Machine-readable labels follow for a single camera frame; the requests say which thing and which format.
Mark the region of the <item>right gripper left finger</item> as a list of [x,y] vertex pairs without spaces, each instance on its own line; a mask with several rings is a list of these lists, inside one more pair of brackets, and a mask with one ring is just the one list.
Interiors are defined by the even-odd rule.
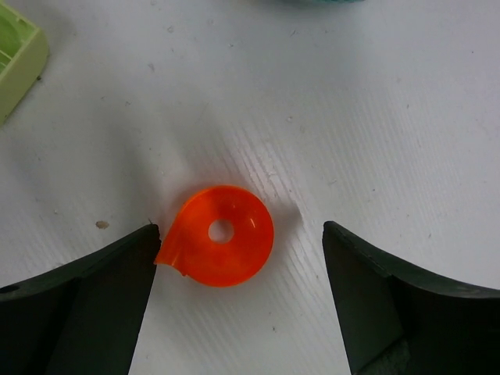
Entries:
[[1,289],[3,374],[127,374],[161,241],[148,224]]

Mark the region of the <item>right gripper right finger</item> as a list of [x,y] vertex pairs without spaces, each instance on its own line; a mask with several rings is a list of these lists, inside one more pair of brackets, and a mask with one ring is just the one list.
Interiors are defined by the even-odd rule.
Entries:
[[387,253],[333,221],[323,254],[352,374],[497,374],[499,291]]

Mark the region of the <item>orange round lego piece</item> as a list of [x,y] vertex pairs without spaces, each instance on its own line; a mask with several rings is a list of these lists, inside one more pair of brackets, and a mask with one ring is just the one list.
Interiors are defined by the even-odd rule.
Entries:
[[242,187],[217,185],[181,206],[155,264],[210,287],[232,287],[262,269],[273,243],[273,221],[261,199]]

